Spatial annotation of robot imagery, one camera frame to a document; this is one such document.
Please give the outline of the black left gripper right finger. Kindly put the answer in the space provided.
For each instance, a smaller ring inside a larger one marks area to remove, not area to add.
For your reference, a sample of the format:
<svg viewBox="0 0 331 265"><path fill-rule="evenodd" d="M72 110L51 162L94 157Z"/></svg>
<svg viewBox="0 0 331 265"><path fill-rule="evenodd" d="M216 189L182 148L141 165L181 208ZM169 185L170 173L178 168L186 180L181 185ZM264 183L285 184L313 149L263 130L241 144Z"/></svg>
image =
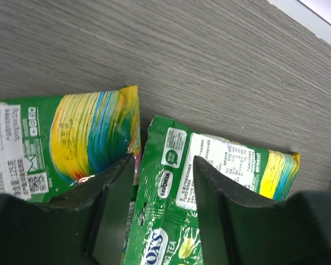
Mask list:
<svg viewBox="0 0 331 265"><path fill-rule="evenodd" d="M331 191L277 202L199 156L193 173L205 264L331 264Z"/></svg>

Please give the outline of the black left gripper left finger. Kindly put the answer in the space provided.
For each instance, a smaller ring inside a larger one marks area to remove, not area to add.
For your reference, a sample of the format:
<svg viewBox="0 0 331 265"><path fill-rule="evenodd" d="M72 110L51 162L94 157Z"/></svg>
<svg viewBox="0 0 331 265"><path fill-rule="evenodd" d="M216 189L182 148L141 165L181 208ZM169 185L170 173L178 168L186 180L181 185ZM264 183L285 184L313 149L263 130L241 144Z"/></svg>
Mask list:
<svg viewBox="0 0 331 265"><path fill-rule="evenodd" d="M134 169L126 155L47 203L0 194L0 264L120 264Z"/></svg>

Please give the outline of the green snack packet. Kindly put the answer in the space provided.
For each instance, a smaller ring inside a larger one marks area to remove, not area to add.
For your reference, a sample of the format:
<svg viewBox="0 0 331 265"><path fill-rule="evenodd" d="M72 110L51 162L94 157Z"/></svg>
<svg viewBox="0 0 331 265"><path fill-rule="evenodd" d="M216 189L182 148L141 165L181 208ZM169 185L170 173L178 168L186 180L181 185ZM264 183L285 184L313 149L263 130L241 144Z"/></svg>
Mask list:
<svg viewBox="0 0 331 265"><path fill-rule="evenodd" d="M273 200L285 200L300 155L243 145L155 116L141 160L141 174L124 264L203 264L193 159Z"/></svg>
<svg viewBox="0 0 331 265"><path fill-rule="evenodd" d="M128 153L139 169L137 86L0 99L0 194L45 203Z"/></svg>

